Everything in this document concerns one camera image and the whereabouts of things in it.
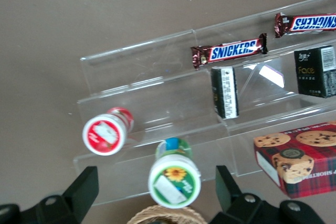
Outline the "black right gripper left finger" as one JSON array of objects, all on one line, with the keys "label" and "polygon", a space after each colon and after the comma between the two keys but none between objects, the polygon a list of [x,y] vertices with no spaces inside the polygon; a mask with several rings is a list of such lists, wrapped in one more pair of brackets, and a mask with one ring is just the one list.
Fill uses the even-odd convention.
[{"label": "black right gripper left finger", "polygon": [[42,199],[22,213],[23,223],[82,223],[99,193],[98,169],[86,167],[61,194]]}]

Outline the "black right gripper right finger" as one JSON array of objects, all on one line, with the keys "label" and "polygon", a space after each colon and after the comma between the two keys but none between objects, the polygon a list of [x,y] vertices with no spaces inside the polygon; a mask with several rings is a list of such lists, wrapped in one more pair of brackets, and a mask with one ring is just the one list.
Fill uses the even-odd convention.
[{"label": "black right gripper right finger", "polygon": [[278,223],[278,209],[252,193],[242,193],[225,165],[216,166],[215,184],[222,210],[210,223]]}]

